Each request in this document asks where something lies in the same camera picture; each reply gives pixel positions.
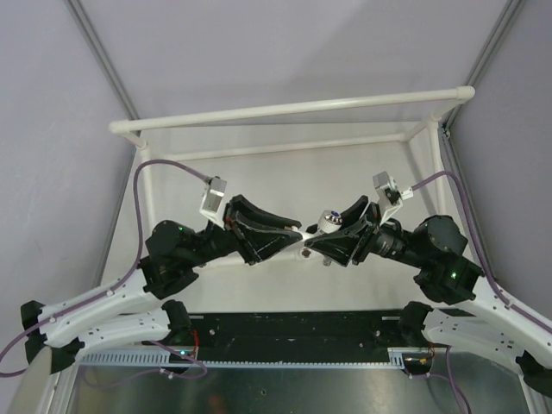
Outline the white faucet with chrome knob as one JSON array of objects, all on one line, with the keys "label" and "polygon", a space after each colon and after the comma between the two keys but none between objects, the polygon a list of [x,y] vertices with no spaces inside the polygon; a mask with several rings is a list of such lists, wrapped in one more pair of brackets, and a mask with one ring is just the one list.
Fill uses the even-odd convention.
[{"label": "white faucet with chrome knob", "polygon": [[342,215],[334,210],[325,210],[317,223],[316,235],[327,235],[338,231],[342,226]]}]

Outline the white PVC pipe frame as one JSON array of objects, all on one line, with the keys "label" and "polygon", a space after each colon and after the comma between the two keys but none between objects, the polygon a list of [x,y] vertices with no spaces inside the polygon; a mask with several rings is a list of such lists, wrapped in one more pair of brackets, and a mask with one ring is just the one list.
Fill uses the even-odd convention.
[{"label": "white PVC pipe frame", "polygon": [[104,279],[123,276],[155,225],[172,220],[201,231],[203,176],[227,182],[222,204],[243,195],[304,226],[325,210],[378,196],[388,172],[406,189],[442,170],[442,117],[474,96],[471,86],[374,97],[285,103],[114,121],[110,132],[135,146]]}]

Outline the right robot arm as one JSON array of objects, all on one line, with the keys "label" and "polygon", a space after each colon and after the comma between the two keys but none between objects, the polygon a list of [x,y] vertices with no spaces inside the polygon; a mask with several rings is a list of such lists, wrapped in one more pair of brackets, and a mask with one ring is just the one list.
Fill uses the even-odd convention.
[{"label": "right robot arm", "polygon": [[448,321],[443,311],[411,302],[398,325],[404,343],[437,342],[466,350],[511,369],[528,387],[550,396],[550,320],[465,257],[467,238],[451,216],[430,216],[407,231],[378,204],[361,198],[343,213],[322,216],[305,246],[342,267],[374,254],[416,268],[414,281],[429,301],[471,317]]}]

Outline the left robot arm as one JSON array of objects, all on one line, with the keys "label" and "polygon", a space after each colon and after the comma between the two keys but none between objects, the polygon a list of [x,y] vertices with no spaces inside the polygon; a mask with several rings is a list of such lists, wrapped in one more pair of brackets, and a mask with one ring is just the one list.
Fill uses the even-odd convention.
[{"label": "left robot arm", "polygon": [[237,253],[247,265],[269,260],[301,242],[302,224],[276,216],[251,204],[242,195],[230,199],[223,210],[223,223],[208,223],[197,232],[181,223],[164,220],[146,240],[147,256],[140,257],[129,273],[108,285],[55,305],[29,301],[20,308],[27,330],[25,356],[28,362],[49,347],[53,351],[52,372],[71,366],[85,351],[79,334],[96,328],[121,314],[145,311],[171,302],[198,279],[196,268]]}]

